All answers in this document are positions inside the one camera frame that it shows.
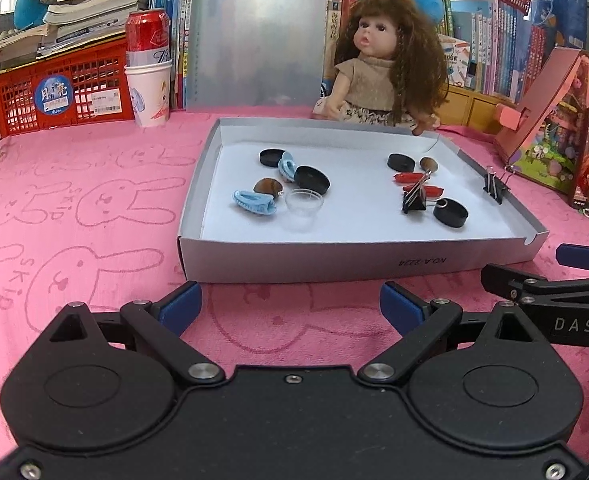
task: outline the paper cup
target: paper cup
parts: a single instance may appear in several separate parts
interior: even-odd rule
[[[172,61],[154,65],[126,66],[134,120],[139,126],[161,126],[170,115],[170,68]]]

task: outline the label sticker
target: label sticker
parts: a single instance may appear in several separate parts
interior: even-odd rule
[[[90,99],[92,101],[92,113],[95,116],[121,112],[121,92],[119,88],[92,92]]]
[[[74,90],[70,80],[61,74],[43,79],[34,92],[37,110],[46,115],[59,115],[70,108]]]

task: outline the pink tablecloth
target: pink tablecloth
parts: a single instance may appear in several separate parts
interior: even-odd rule
[[[111,123],[8,139],[0,160],[0,384],[66,302],[112,310],[136,298],[158,300],[184,281],[178,215],[215,119],[177,113],[157,130]],[[454,140],[492,164],[489,145]],[[552,191],[519,177],[510,184],[551,231],[523,267],[553,280],[588,276],[560,267],[555,248],[589,245],[589,220]],[[467,310],[488,310],[497,300],[482,290],[478,271],[401,283]],[[398,338],[379,315],[380,285],[206,285],[203,311],[184,339],[228,373],[237,363],[359,367]],[[584,385],[571,446],[589,458],[589,351],[559,352]],[[0,458],[13,446],[0,412]]]

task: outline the black binder clip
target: black binder clip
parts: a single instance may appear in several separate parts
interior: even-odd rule
[[[483,190],[488,193],[494,200],[501,204],[503,202],[503,197],[507,191],[510,191],[510,187],[508,187],[508,180],[512,176],[512,172],[509,170],[509,166],[506,167],[501,177],[497,177],[497,173],[495,173],[492,166],[488,166],[486,168],[486,175],[483,177],[484,186]]]
[[[427,181],[432,175],[431,171],[427,171],[421,177],[420,181],[412,186],[411,190],[403,193],[403,202],[401,204],[401,210],[404,214],[408,214],[408,211],[425,211],[427,208],[428,198],[426,195],[426,188],[424,187],[425,181]]]

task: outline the doll's curly brown hair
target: doll's curly brown hair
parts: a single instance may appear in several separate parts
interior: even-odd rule
[[[390,81],[395,88],[393,121],[416,110],[433,114],[447,95],[447,62],[435,27],[412,0],[358,0],[337,40],[335,64],[359,56],[353,38],[361,18],[387,16],[397,26],[395,63]]]

